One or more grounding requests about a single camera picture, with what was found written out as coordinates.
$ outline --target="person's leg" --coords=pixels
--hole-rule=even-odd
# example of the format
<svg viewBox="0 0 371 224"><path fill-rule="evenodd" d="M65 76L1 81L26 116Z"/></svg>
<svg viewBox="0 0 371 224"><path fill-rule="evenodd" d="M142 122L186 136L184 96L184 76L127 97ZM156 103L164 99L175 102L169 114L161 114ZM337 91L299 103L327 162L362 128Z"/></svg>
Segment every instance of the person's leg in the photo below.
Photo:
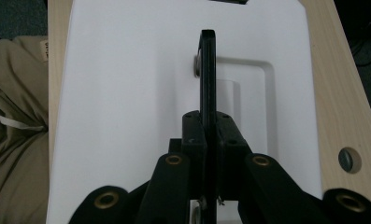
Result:
<svg viewBox="0 0 371 224"><path fill-rule="evenodd" d="M42 131L0 124L0 223L44 223L49 195L48 67L39 42L0 40L0 116Z"/></svg>

